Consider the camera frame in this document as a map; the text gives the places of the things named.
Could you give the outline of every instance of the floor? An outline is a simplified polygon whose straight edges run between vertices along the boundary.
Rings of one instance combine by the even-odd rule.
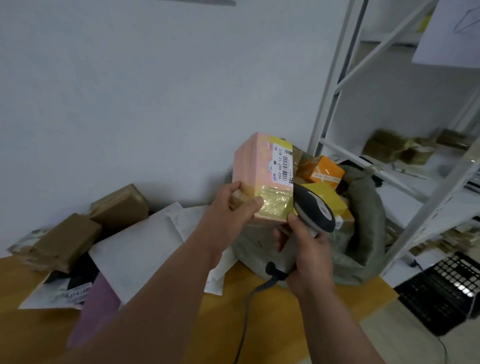
[[[480,248],[471,252],[480,261]],[[443,364],[441,343],[399,301],[362,321],[361,327],[387,364]],[[451,364],[480,363],[480,317],[442,337]],[[305,359],[300,364],[310,364]]]

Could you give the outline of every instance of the yellow wood surface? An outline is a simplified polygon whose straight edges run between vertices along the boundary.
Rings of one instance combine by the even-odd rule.
[[[0,363],[30,364],[55,357],[65,345],[79,312],[16,310],[45,277],[15,257],[0,259]],[[243,329],[245,297],[263,280],[241,263],[226,275],[223,296],[205,294],[184,358],[190,363],[231,363]],[[338,294],[360,321],[397,298],[380,277],[359,287],[338,286]],[[308,355],[300,309],[286,289],[254,296],[240,363],[294,364]]]

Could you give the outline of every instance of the person's left hand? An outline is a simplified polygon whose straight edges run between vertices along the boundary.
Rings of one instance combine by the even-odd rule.
[[[235,211],[230,210],[232,193],[240,188],[240,182],[222,185],[216,198],[207,209],[202,220],[189,238],[192,242],[204,244],[213,253],[213,267],[216,267],[222,253],[240,234],[243,226],[259,211],[264,199],[259,196],[243,203]]]

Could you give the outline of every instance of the pink and yellow box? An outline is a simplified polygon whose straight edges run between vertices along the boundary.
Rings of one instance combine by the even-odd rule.
[[[264,205],[251,223],[281,224],[293,211],[292,144],[274,136],[255,133],[236,151],[232,181],[240,181],[240,190],[232,196],[232,207],[262,196]]]

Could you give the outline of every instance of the left forearm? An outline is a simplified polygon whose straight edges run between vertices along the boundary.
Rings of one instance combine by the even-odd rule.
[[[212,264],[203,247],[196,237],[187,240],[95,340],[62,362],[178,363]]]

